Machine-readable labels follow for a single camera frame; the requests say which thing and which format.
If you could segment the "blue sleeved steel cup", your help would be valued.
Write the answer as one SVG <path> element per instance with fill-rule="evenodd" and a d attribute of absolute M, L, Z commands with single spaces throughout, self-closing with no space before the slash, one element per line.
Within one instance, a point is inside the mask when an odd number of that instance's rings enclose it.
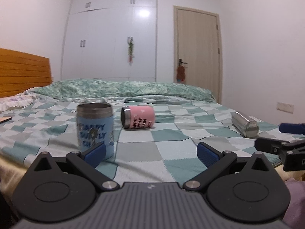
<path fill-rule="evenodd" d="M 82 103 L 76 108 L 78 144 L 82 150 L 102 144 L 106 160 L 114 154 L 114 115 L 112 105 L 107 102 Z"/>

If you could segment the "pink sleeved steel cup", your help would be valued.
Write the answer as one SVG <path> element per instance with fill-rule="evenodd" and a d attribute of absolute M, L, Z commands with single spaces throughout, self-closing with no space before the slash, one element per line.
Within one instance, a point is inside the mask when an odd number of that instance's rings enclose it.
<path fill-rule="evenodd" d="M 155 111 L 151 106 L 123 106 L 120 119 L 124 129 L 152 128 L 155 123 Z"/>

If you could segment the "silver steel bottle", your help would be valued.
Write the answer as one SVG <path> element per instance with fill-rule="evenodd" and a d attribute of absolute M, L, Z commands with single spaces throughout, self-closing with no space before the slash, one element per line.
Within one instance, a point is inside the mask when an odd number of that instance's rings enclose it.
<path fill-rule="evenodd" d="M 244 138 L 253 139 L 257 137 L 259 132 L 258 123 L 248 115 L 238 111 L 232 112 L 232 124 Z"/>

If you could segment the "checkered teal bed blanket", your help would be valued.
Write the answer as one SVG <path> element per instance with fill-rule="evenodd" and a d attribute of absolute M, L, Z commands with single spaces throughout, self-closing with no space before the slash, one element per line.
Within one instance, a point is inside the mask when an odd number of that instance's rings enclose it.
<path fill-rule="evenodd" d="M 169 96 L 110 98 L 114 113 L 114 155 L 97 170 L 118 183 L 183 183 L 205 170 L 197 158 L 197 144 L 206 142 L 218 151 L 230 150 L 240 157 L 255 152 L 254 140 L 243 138 L 231 121 L 232 109 L 214 101 Z M 13 189 L 41 152 L 62 157 L 77 150 L 76 107 L 79 99 L 39 97 L 22 109 L 2 116 L 1 183 Z M 152 106 L 152 128 L 123 129 L 123 106 Z"/>

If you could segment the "green floral quilt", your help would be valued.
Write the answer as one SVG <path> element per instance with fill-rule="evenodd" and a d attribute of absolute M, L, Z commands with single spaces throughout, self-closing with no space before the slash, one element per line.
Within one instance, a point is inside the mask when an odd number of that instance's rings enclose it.
<path fill-rule="evenodd" d="M 115 82 L 102 79 L 63 80 L 47 86 L 35 87 L 30 91 L 54 99 L 161 95 L 208 102 L 216 100 L 210 90 L 191 85 L 141 81 Z"/>

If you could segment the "floral white pillow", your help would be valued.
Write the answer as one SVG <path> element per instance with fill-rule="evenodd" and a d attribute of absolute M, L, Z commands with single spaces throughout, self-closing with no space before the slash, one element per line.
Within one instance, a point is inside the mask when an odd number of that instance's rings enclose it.
<path fill-rule="evenodd" d="M 32 104 L 35 97 L 28 94 L 19 93 L 10 97 L 1 98 L 0 111 L 5 112 L 13 109 L 20 109 Z"/>

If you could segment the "orange wooden headboard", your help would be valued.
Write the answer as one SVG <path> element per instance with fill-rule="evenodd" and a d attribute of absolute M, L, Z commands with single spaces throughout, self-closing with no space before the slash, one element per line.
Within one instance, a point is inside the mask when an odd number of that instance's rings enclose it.
<path fill-rule="evenodd" d="M 46 57 L 1 48 L 0 58 L 2 98 L 52 83 L 50 61 Z"/>

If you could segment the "green wardrobe hanging ornament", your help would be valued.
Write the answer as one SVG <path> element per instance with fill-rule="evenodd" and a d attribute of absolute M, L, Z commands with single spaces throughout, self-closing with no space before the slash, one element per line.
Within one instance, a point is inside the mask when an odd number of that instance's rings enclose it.
<path fill-rule="evenodd" d="M 128 39 L 128 61 L 130 64 L 133 63 L 133 51 L 134 51 L 133 37 L 129 37 L 129 39 Z"/>

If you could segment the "beige wooden door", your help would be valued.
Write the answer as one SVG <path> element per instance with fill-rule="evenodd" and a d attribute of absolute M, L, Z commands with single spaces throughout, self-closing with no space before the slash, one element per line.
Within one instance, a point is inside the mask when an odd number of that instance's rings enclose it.
<path fill-rule="evenodd" d="M 174 82 L 179 59 L 188 63 L 182 84 L 212 92 L 222 102 L 222 37 L 219 15 L 194 8 L 174 6 Z"/>

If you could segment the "white wardrobe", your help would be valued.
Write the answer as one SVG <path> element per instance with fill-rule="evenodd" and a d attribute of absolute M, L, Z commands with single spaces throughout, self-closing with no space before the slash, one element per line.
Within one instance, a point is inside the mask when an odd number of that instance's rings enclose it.
<path fill-rule="evenodd" d="M 154 82 L 156 55 L 157 0 L 72 0 L 62 79 Z"/>

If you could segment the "white wall socket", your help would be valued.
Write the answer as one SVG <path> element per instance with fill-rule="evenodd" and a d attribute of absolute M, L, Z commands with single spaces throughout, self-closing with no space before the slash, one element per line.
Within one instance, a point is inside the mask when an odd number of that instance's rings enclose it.
<path fill-rule="evenodd" d="M 288 103 L 278 102 L 277 103 L 277 110 L 293 114 L 294 113 L 294 105 L 288 104 Z"/>

